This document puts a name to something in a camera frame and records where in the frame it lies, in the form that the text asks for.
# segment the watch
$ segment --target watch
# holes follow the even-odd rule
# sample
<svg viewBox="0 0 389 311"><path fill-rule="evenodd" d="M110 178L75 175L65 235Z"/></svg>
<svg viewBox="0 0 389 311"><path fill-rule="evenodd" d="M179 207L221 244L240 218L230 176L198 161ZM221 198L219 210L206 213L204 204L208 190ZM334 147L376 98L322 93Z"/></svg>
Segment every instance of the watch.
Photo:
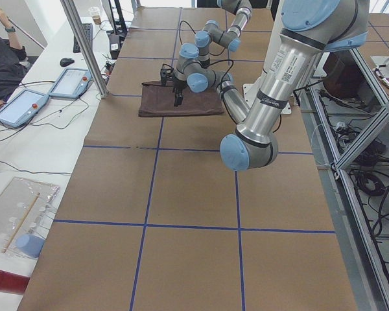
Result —
<svg viewBox="0 0 389 311"><path fill-rule="evenodd" d="M10 28L5 27L6 32L16 32L15 28L11 26Z"/></svg>

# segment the robotic arm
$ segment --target robotic arm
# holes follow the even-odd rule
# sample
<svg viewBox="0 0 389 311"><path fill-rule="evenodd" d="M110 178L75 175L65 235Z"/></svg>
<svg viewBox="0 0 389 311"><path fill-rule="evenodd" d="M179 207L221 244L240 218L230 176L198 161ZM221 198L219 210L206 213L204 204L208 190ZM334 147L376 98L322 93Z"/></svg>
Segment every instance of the robotic arm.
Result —
<svg viewBox="0 0 389 311"><path fill-rule="evenodd" d="M198 46L185 43L180 51L174 81L187 83L195 93L214 87L237 123L235 133L223 138L220 144L220 154L226 166L232 170L264 167L277 156L277 141L272 128L311 58L320 52L359 47L366 41L369 1L285 0L278 10L284 26L279 34L281 47L268 74L261 79L252 107L235 88L229 74L202 67L202 62L207 63L208 38L230 51L236 50L241 30L252 14L248 0L218 0L218 5L236 12L235 21L227 32L222 32L209 21L203 30L207 44L202 46L198 40ZM199 57L204 56L206 58L201 62Z"/></svg>

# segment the black keyboard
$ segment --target black keyboard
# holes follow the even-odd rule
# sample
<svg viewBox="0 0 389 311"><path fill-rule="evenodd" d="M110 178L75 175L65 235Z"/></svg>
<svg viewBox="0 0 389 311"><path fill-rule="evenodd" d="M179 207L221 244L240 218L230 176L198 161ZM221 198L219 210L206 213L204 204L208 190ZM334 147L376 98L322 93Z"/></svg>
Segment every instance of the black keyboard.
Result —
<svg viewBox="0 0 389 311"><path fill-rule="evenodd" d="M92 24L91 23L84 23L84 24L82 24L82 28L85 30L86 38L88 39L89 44L91 45L91 48L92 48L92 39L93 39L92 38L92 30L93 30ZM75 36L73 36L73 52L74 53L80 52L78 40L75 38Z"/></svg>

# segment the tablet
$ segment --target tablet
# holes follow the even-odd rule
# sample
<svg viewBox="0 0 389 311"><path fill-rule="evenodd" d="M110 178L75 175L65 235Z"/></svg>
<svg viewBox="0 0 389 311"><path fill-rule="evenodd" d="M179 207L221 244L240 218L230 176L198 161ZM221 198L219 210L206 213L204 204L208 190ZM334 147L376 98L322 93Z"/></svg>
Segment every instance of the tablet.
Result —
<svg viewBox="0 0 389 311"><path fill-rule="evenodd" d="M77 99L85 93L91 79L91 73L87 69L65 68L53 84L49 96Z"/></svg>
<svg viewBox="0 0 389 311"><path fill-rule="evenodd" d="M0 109L0 122L17 128L29 122L48 100L47 94L24 89Z"/></svg>

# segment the computer mouse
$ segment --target computer mouse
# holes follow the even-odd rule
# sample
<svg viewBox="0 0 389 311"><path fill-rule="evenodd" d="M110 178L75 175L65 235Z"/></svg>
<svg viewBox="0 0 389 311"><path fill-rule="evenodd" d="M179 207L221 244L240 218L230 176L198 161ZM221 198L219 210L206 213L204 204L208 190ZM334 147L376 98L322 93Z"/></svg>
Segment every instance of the computer mouse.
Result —
<svg viewBox="0 0 389 311"><path fill-rule="evenodd" d="M67 58L67 57L64 57L60 60L59 64L62 66L62 67L66 67L68 65L71 65L74 61L74 59L72 58Z"/></svg>

